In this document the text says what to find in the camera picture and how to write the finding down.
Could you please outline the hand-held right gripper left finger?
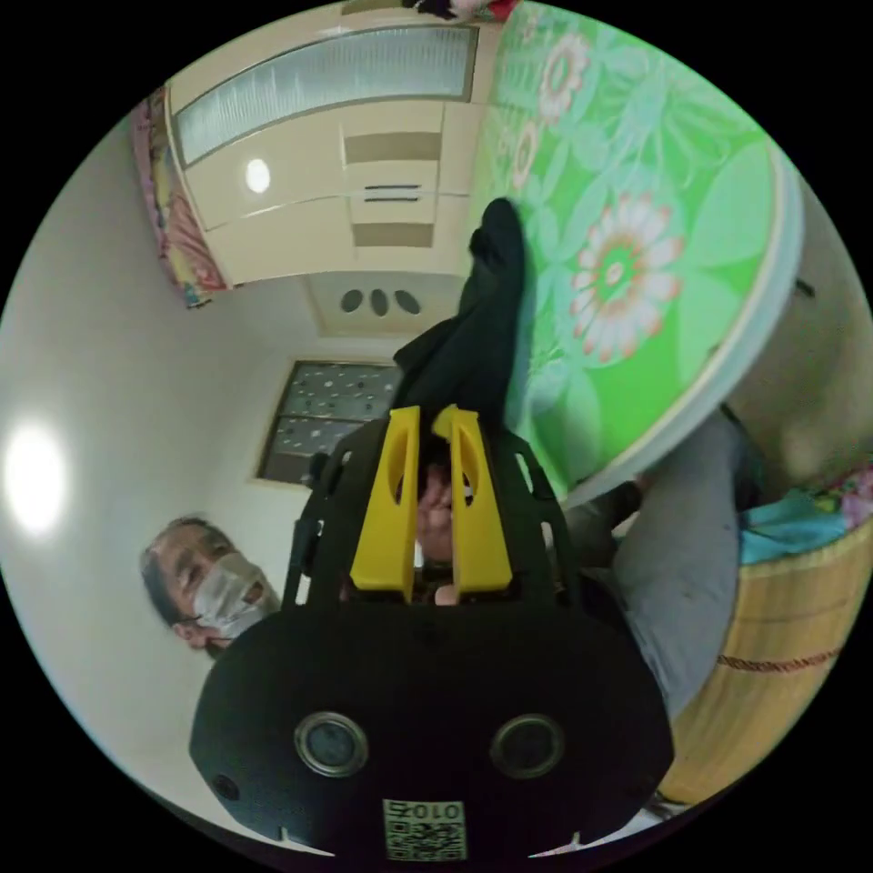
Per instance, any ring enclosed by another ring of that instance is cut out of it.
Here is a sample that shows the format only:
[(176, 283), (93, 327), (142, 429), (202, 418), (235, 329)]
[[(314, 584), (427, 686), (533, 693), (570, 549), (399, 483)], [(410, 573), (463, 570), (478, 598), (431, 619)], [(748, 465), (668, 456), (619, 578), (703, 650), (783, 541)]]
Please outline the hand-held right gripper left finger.
[(367, 596), (408, 604), (415, 583), (420, 410), (390, 411), (350, 576)]

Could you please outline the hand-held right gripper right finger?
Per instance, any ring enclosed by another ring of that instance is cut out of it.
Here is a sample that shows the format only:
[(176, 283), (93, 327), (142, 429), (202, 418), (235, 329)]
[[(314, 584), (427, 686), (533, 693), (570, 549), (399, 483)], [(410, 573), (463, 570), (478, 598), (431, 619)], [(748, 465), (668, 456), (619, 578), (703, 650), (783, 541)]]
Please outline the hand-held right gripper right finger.
[(478, 414), (448, 406), (434, 433), (450, 451), (453, 582), (435, 593), (438, 605), (505, 594), (512, 580), (502, 520)]

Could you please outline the person's left hand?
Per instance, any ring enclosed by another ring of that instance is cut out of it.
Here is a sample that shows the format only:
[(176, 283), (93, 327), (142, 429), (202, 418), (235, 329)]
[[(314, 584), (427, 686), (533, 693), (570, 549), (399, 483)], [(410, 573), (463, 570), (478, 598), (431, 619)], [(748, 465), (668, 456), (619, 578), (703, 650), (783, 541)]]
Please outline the person's left hand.
[(418, 499), (416, 539), (426, 561), (448, 565), (453, 558), (453, 498), (450, 475), (430, 465)]

